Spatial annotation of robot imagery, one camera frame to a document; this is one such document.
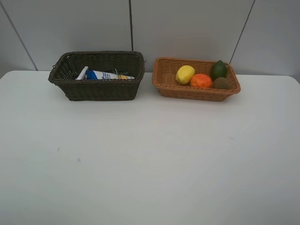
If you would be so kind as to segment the orange fruit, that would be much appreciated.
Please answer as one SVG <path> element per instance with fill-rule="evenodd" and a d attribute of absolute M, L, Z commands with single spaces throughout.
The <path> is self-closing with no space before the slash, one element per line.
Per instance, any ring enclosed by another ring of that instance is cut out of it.
<path fill-rule="evenodd" d="M 195 74 L 190 81 L 190 86 L 195 88 L 210 88 L 212 79 L 205 74 Z"/>

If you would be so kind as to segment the white tube blue cap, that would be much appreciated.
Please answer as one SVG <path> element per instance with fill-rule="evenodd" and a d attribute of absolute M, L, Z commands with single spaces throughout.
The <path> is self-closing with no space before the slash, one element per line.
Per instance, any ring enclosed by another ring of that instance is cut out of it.
<path fill-rule="evenodd" d="M 86 71 L 87 80 L 134 80 L 135 78 L 127 75 L 117 75 L 108 72 L 100 72 L 88 69 Z"/>

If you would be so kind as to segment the brown kiwi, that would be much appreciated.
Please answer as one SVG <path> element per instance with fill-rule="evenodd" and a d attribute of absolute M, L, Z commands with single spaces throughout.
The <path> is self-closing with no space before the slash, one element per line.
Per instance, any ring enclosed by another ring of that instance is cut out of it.
<path fill-rule="evenodd" d="M 231 89 L 231 84 L 230 82 L 224 78 L 224 77 L 219 77 L 217 78 L 214 82 L 212 87 L 214 89 L 220 89 L 220 90 L 230 90 Z"/>

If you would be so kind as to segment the white marker red caps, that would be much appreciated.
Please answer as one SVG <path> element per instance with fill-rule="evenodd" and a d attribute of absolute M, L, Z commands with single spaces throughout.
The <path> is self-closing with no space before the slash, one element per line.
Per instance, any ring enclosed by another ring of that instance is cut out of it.
<path fill-rule="evenodd" d="M 82 71 L 80 72 L 80 74 L 77 76 L 76 80 L 86 80 L 86 72 L 89 68 L 87 66 L 85 66 Z"/>

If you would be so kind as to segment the orange wicker basket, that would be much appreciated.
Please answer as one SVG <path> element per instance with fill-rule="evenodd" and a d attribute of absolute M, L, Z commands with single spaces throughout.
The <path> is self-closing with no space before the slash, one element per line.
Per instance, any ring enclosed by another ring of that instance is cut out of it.
<path fill-rule="evenodd" d="M 169 98 L 184 98 L 205 101 L 224 101 L 228 97 L 240 92 L 241 87 L 233 68 L 226 63 L 227 80 L 231 85 L 230 90 L 213 88 L 196 88 L 189 84 L 183 85 L 175 77 L 180 67 L 192 66 L 197 73 L 209 75 L 215 61 L 185 60 L 178 58 L 160 57 L 155 60 L 152 83 L 158 92 Z"/>

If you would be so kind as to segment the yellow lemon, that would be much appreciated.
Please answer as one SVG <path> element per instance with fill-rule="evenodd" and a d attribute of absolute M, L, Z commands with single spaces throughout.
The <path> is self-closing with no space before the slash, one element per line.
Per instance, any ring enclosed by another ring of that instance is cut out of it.
<path fill-rule="evenodd" d="M 192 77 L 195 75 L 195 69 L 192 66 L 184 65 L 182 66 L 176 74 L 176 81 L 179 84 L 189 84 Z"/>

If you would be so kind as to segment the dark brown wicker basket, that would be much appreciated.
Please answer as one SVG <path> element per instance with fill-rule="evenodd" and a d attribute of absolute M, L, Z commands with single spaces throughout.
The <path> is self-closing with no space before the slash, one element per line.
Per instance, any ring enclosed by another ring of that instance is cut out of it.
<path fill-rule="evenodd" d="M 127 70 L 134 80 L 76 80 L 82 69 L 112 72 Z M 140 52 L 98 51 L 63 54 L 49 74 L 49 82 L 58 86 L 71 101 L 133 100 L 143 79 L 144 58 Z"/>

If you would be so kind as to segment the green lime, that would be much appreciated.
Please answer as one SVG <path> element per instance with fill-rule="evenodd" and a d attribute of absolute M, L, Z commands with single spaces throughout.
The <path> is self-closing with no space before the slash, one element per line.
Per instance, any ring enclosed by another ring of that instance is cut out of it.
<path fill-rule="evenodd" d="M 227 76 L 227 65 L 222 60 L 215 62 L 210 71 L 211 79 L 215 81 L 220 77 L 226 78 L 226 76 Z"/>

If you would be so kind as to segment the dark green spray bottle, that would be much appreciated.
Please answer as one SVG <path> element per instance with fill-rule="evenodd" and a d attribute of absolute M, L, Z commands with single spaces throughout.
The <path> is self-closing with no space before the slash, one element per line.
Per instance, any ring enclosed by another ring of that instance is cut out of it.
<path fill-rule="evenodd" d="M 118 69 L 114 69 L 113 72 L 117 75 L 129 75 L 129 72 L 127 70 L 118 70 Z"/>

